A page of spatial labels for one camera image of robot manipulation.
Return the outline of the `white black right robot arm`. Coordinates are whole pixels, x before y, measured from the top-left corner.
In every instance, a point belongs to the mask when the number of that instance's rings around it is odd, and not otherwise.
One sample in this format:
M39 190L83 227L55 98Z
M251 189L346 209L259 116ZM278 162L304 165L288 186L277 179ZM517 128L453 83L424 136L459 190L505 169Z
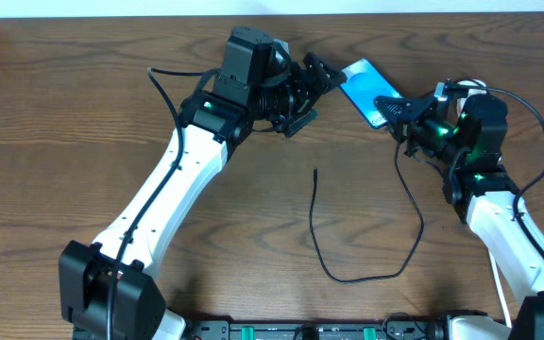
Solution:
M544 339L544 235L501 163L506 104L487 92L425 98L379 96L374 105L409 156L422 151L446 168L443 193L505 276L519 311L511 325L479 312L452 312L431 339Z

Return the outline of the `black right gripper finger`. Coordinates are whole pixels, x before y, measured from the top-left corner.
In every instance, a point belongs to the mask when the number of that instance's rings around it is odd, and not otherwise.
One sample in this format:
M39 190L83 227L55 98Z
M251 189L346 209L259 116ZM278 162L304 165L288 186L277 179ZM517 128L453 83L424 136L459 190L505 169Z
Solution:
M432 94L422 98L377 96L374 100L378 112L391 127L415 121L436 103L437 100Z
M395 141L404 142L407 139L407 133L405 132L406 126L404 124L387 124L386 128Z

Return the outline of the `blue Galaxy smartphone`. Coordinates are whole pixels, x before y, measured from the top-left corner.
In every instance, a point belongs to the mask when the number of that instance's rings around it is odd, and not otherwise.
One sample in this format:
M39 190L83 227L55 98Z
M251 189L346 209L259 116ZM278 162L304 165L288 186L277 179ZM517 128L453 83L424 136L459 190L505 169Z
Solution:
M387 124L375 106L378 96L400 98L399 92L373 66L368 59L360 59L342 70L346 81L340 88L355 109L374 129Z

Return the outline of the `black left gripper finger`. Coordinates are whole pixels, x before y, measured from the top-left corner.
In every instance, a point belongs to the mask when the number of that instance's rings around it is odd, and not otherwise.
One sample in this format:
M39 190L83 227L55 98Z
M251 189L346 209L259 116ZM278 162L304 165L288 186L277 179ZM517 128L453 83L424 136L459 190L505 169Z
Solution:
M314 94L326 94L347 81L344 72L331 67L315 53L307 53L302 61L306 66L306 83Z
M312 123L317 117L318 112L315 109L311 109L297 118L292 117L291 120L287 122L286 127L283 130L283 135L286 138L292 138L295 134Z

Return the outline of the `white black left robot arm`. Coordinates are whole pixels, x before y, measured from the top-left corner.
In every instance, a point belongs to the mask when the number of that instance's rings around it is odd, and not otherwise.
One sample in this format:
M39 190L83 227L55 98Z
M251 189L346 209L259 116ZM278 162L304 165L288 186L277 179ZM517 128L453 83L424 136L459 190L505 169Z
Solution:
M61 315L74 337L179 339L186 320L168 309L156 279L188 211L255 122L291 137L345 79L313 53L294 61L285 42L235 27L222 64L197 73L191 94L170 107L172 138L136 196L91 244L72 241L62 251Z

